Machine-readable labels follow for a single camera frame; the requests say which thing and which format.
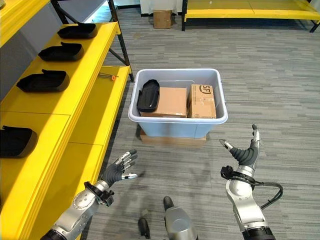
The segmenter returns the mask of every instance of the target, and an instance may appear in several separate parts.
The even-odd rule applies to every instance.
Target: black plastic tray
[[[22,78],[16,86],[24,92],[61,92],[70,83],[65,71],[44,70]]]
[[[157,110],[160,95],[160,85],[157,80],[147,81],[139,91],[137,108],[140,112],[152,113]]]
[[[23,158],[36,147],[37,134],[30,128],[3,126],[0,130],[0,157]]]
[[[81,23],[78,26],[67,26],[58,31],[62,39],[92,39],[98,34],[94,23]]]
[[[50,46],[38,55],[45,61],[77,61],[82,58],[84,52],[80,43],[61,42],[61,46]]]

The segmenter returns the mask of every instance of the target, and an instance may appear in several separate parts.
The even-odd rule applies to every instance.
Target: yellow table
[[[194,18],[299,19],[320,23],[320,14],[306,0],[183,0],[183,4],[183,31],[187,19]]]

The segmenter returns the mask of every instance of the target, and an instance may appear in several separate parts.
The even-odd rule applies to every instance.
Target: gray wall
[[[69,0],[60,5],[82,22],[105,0]],[[0,48],[0,98],[12,88],[31,61],[61,26],[54,8],[49,3],[31,18]]]

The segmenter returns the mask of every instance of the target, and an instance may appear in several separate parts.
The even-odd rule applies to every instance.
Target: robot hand
[[[251,139],[250,147],[246,150],[236,148],[224,139],[220,139],[219,141],[222,146],[228,149],[232,156],[239,162],[240,166],[249,167],[254,172],[260,153],[260,132],[255,124],[252,125],[252,128],[253,139]]]
[[[125,173],[125,171],[136,164],[135,159],[138,157],[137,150],[127,151],[124,155],[115,160],[109,165],[102,175],[102,180],[105,181],[109,188],[118,181],[124,179],[135,179],[138,177],[135,173]]]
[[[259,182],[254,179],[257,159],[260,152],[260,133],[255,124],[253,139],[246,150],[238,149],[224,139],[220,143],[239,162],[236,171],[231,166],[221,169],[221,176],[227,179],[225,185],[228,199],[233,205],[233,213],[245,240],[275,240],[269,224],[266,221],[262,209],[268,207],[283,194],[283,188],[275,182]],[[266,204],[259,207],[253,198],[252,192],[255,186],[271,186],[279,188],[279,192]]]
[[[135,173],[125,173],[135,164],[134,160],[137,157],[136,150],[127,151],[106,168],[102,178],[94,185],[88,181],[85,182],[85,189],[75,196],[71,206],[41,240],[75,240],[85,228],[90,217],[98,210],[99,205],[109,207],[113,203],[114,192],[108,191],[109,188],[120,180],[138,177]]]

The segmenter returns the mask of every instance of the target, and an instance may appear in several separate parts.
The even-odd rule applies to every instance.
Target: brown cardboard box
[[[202,138],[192,137],[169,137],[169,136],[147,136],[141,129],[140,131],[141,141],[147,145],[162,145],[171,147],[183,147],[183,148],[201,148],[207,141],[207,136]]]
[[[191,84],[188,118],[215,119],[214,89],[211,85]]]
[[[160,87],[159,103],[154,112],[141,112],[142,117],[186,118],[187,89],[182,87]]]
[[[154,10],[153,27],[155,29],[171,28],[171,10]]]

